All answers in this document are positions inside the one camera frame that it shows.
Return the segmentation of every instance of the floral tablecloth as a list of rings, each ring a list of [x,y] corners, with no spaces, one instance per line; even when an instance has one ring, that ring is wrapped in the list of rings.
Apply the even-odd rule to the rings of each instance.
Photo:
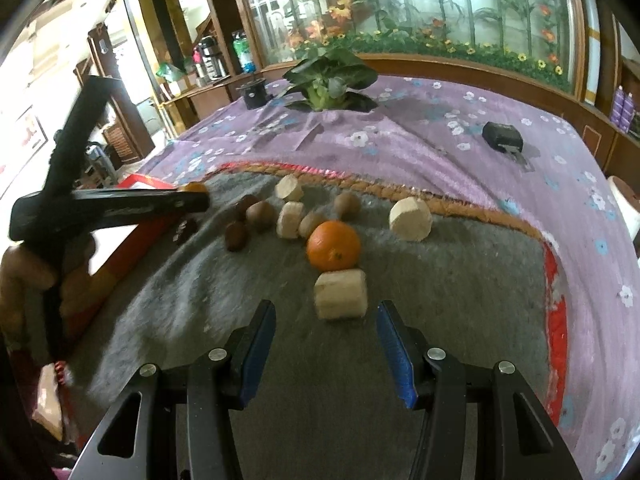
[[[569,123],[499,94],[390,76],[366,93],[380,104],[367,114],[304,114],[278,98],[257,110],[235,102],[140,173],[178,185],[226,162],[275,161],[415,186],[525,219],[560,265],[554,303],[564,299],[568,325],[560,431],[585,479],[615,478],[640,441],[640,272],[596,161]],[[489,148],[487,121],[517,127],[527,164]]]

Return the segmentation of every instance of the gray cloth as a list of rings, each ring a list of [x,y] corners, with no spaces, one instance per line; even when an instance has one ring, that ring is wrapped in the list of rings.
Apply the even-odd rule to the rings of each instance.
[[[95,427],[141,364],[193,361],[246,324],[262,298],[276,306],[276,334],[257,397],[244,412],[232,412],[247,480],[408,477],[422,413],[407,411],[395,396],[375,332],[381,300],[394,301],[407,325],[462,362],[490,367],[511,360],[544,398],[545,280],[537,241],[436,216],[425,241],[401,242],[388,230],[392,203],[365,195],[353,225],[362,240],[369,311],[363,319],[322,322],[313,307],[318,272],[302,240],[269,232],[253,235],[241,253],[224,248],[233,202],[249,192],[272,197],[277,181],[216,176],[200,231],[173,254],[168,237],[161,240],[119,286],[70,360],[83,430]],[[305,186],[303,202],[330,215],[336,192]]]

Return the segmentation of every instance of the hand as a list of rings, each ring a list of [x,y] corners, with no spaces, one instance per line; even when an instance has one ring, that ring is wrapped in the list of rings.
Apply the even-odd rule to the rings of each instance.
[[[61,316],[67,317],[84,310],[87,305],[89,260],[95,253],[91,238],[84,251],[84,262],[65,276],[60,286]],[[0,263],[0,329],[8,340],[24,339],[24,297],[28,287],[44,291],[56,284],[58,276],[46,262],[35,256],[24,245],[9,247]]]

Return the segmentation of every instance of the orange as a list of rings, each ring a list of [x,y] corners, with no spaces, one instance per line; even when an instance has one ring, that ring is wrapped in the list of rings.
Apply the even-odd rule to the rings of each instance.
[[[178,191],[189,191],[189,192],[196,192],[196,193],[209,192],[209,190],[207,189],[207,186],[205,186],[201,182],[190,182],[188,184],[185,184],[184,186],[180,186],[178,188]]]
[[[358,263],[360,238],[350,225],[329,220],[311,233],[306,256],[320,272],[351,269]]]

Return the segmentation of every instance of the silver screw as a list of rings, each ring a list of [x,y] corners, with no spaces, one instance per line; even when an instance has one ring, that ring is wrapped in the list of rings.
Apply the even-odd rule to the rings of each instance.
[[[447,356],[447,353],[442,348],[429,348],[427,350],[427,357],[434,361],[442,361]]]
[[[511,375],[514,373],[514,371],[516,371],[516,367],[513,365],[513,363],[510,363],[508,361],[500,361],[498,363],[498,370],[500,370],[500,373]]]
[[[209,352],[209,359],[212,361],[222,361],[226,357],[226,350],[224,348],[214,348]]]
[[[156,373],[156,370],[158,370],[156,368],[156,365],[148,363],[140,367],[140,375],[142,375],[143,377],[151,377],[153,374]]]

